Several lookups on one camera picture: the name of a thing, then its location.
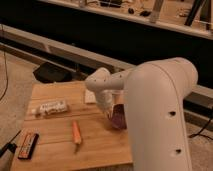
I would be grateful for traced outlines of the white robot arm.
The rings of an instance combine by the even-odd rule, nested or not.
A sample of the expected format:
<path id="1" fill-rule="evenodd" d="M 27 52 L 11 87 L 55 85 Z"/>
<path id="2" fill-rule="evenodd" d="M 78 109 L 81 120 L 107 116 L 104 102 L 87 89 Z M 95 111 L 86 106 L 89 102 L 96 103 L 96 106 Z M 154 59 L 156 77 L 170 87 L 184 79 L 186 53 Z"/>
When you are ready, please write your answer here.
<path id="1" fill-rule="evenodd" d="M 134 171 L 192 171 L 183 100 L 197 81 L 194 64 L 175 57 L 114 74 L 99 68 L 85 85 L 106 115 L 111 114 L 112 92 L 123 92 Z"/>

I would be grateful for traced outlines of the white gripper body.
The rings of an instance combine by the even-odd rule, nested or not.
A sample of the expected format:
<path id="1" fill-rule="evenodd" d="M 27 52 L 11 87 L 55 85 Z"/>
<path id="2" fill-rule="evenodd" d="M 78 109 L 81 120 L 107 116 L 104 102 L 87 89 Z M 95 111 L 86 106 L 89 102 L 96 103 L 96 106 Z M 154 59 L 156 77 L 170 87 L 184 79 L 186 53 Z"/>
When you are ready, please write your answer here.
<path id="1" fill-rule="evenodd" d="M 104 90 L 95 94 L 96 104 L 108 118 L 113 116 L 113 108 L 123 103 L 122 90 Z"/>

